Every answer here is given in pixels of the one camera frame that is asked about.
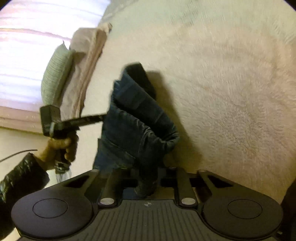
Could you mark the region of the person left hand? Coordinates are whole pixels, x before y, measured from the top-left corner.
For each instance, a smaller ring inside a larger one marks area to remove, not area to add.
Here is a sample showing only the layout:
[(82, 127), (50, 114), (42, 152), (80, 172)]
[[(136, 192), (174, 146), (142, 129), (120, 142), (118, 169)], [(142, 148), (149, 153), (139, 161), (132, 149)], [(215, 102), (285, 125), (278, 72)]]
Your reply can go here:
[(77, 134), (72, 134), (66, 139), (49, 138), (44, 149), (33, 154), (37, 163), (45, 170), (55, 168), (55, 162), (58, 160), (60, 150), (65, 151), (64, 158), (72, 163), (76, 159), (79, 137)]

